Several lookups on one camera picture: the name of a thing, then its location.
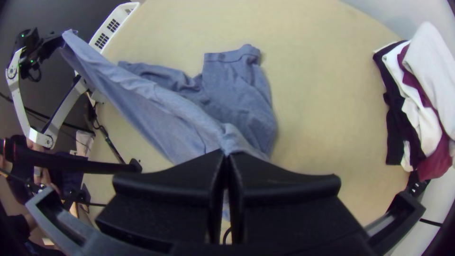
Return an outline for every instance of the laundry basket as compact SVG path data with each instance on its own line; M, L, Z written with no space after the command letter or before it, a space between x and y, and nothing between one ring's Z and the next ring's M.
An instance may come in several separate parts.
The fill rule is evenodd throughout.
M138 2L124 3L117 6L103 22L101 27L95 32L89 45L99 53L102 53L110 39L115 35L115 32L139 6L140 3Z

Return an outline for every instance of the black cable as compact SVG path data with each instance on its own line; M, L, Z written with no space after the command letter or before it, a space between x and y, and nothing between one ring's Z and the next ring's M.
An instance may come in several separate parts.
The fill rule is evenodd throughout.
M231 232L231 230L232 230L232 227L229 227L229 228L226 230L226 232L224 233L224 236L223 236L223 245L226 244L226 239L227 239L229 233Z
M442 223L439 223L439 222L435 222L435 221L431 221L431 220L427 220L427 219L419 219L419 221L429 224L429 225L436 226L436 227L442 227Z
M1 92L0 92L0 97L4 98L9 103L14 103L12 98L6 96L5 94L3 94ZM49 116L43 115L40 112L37 112L37 111L35 111L35 110L31 109L31 108L28 108L26 106L24 106L24 108L25 108L25 111L28 112L28 113L35 114L35 115L40 116L40 117L45 118L45 119L51 119ZM76 125L72 125L72 124L69 124L69 123L66 123L66 122L63 122L62 125L70 127L70 128L73 128L73 129L76 129L76 130L81 130L81 131L84 131L84 132L95 134L91 130L88 130L88 129L85 129L85 128L82 128L82 127L79 127L79 126L76 126Z

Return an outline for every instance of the beige table surface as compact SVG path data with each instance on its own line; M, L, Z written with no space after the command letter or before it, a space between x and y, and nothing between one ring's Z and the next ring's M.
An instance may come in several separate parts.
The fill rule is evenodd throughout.
M259 48L278 120L271 162L302 174L335 173L340 199L366 225L385 213L408 178L400 166L385 164L385 89L371 59L395 40L382 24L336 0L147 0L103 55L194 76L204 53ZM141 160L144 172L172 166L112 105L98 110L125 160ZM101 136L90 158L116 162ZM93 202L114 195L110 175L86 174L84 182ZM91 218L100 211L92 207Z

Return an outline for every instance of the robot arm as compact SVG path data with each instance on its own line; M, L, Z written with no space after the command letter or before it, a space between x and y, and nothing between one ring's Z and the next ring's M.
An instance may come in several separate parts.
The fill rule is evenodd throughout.
M55 49L62 46L63 43L61 36L50 36L42 39L39 38L36 28L34 30L24 30L19 34L15 42L15 51L5 71L8 87L14 101L14 108L24 135L33 142L49 149L54 148L61 125L77 99L87 91L87 88L83 83L79 82L81 77L77 76L74 79L73 86L55 110L51 119L41 131L38 131L31 128L28 121L20 95L19 76L21 79L28 78L33 82L38 82L41 79L39 64L49 58ZM39 75L37 78L30 74L32 69L38 70Z

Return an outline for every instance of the garment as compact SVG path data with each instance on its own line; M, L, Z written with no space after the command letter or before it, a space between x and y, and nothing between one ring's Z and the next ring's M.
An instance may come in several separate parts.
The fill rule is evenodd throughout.
M24 247L31 255L64 256L61 251L43 248L30 241L28 239L30 236L30 228L23 215L8 216L8 221L12 226L12 229L16 231L16 238L20 243L24 244Z
M420 147L426 156L431 155L441 139L439 120L431 107L424 107L419 92L403 83L404 72L400 69L397 55L409 42L403 42L382 56L382 61L395 80L400 94L405 98L401 110L406 113L420 140Z
M401 96L400 90L393 79L393 77L390 75L387 67L385 66L384 62L382 61L382 56L387 54L389 51L391 51L393 48L396 46L400 45L404 41L398 42L398 43L393 43L390 44L380 50L378 50L374 55L373 55L373 60L378 66L378 69L381 73L382 80L384 82L384 86L386 87L387 92L384 94L384 101L386 102L387 105L389 105L390 110L395 118L396 124L397 124L397 131L390 131L388 130L389 136L390 134L394 133L399 133L402 136L401 140L401 145L404 148L405 145L403 144L403 141L408 141L409 142L409 152L410 152L410 164L414 167L417 168L417 165L426 159L425 154L423 153L421 147L420 147L420 140L417 135L417 132L415 131L414 127L411 125L409 122L406 114L401 110L403 104L404 104L404 97ZM391 152L394 149L388 148L388 153Z
M396 57L399 67L403 71L402 83L405 84L406 86L412 87L415 90L414 93L417 93L418 97L421 99L422 105L425 106L427 109L431 109L436 114L436 117L438 117L437 110L434 109L433 105L431 104L431 101L428 99L427 94L422 89L417 78L408 70L406 70L402 64L403 59L407 53L407 49L408 49L407 46L404 47ZM428 156L427 159L419 163L419 165L417 166L417 174L421 182L424 180L441 177L447 172L449 167L452 166L453 164L449 147L450 137L442 128L442 123L440 122L439 118L437 119L437 121L439 125L439 130L437 131L441 131L442 135L433 154Z
M252 146L233 124L214 119L188 98L110 63L78 38L72 30L65 31L62 36L66 44L62 48L61 54L67 62L106 96L123 118L174 164L186 162L219 148L226 155L246 152L263 160L268 160L267 153L271 152L271 149L261 151L260 146ZM243 58L250 58L254 54L252 52L237 56L244 61ZM237 61L232 60L229 53L206 55L206 61L221 60L222 56L227 60ZM244 63L255 64L257 62L244 61ZM226 77L236 74L233 66L219 63L214 68L218 69L220 66L226 67L223 73ZM248 101L246 105L249 106L254 106L255 100L264 101L264 98L267 98L264 96L250 98L250 96L240 95L239 97L240 100L245 97L245 100ZM231 105L239 103L237 102L239 98L236 98L236 101L226 99L227 102L230 100ZM273 116L270 107L263 111ZM248 110L245 109L242 113L244 116L238 116L239 120L248 116ZM248 125L255 132L269 128L270 125L263 126L263 124L269 123L270 120L268 117L266 120L253 119L250 122L248 119L245 121L250 122ZM272 125L272 127L274 131L266 134L275 135L276 125ZM273 141L274 139L273 137L262 138L257 135L255 138L265 141Z
M393 116L392 110L386 115L387 122L387 156L385 163L387 165L400 165L404 155L403 137L398 129L397 122Z
M444 130L455 139L455 60L438 30L428 22L417 29L403 59L420 82Z
M86 157L71 155L67 152L57 152L55 155L65 156L73 159L88 160ZM63 196L69 196L71 189L80 189L84 173L82 172L66 172L65 170L50 169L49 175L51 181L62 192Z
M259 50L251 45L205 54L202 73L195 78L158 65L124 61L118 65L191 100L221 123L233 124L254 148L270 155L276 121L259 55Z

